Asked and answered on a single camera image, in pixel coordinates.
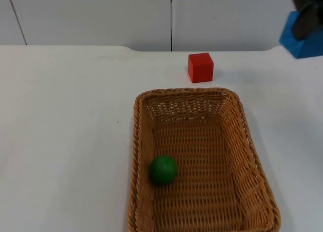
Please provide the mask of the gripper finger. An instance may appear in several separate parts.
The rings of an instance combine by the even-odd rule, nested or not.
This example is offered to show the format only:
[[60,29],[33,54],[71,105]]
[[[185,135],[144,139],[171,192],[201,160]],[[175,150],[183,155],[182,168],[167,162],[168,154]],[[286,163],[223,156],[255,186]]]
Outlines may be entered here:
[[321,28],[322,4],[309,4],[298,13],[292,32],[296,39],[305,39]]

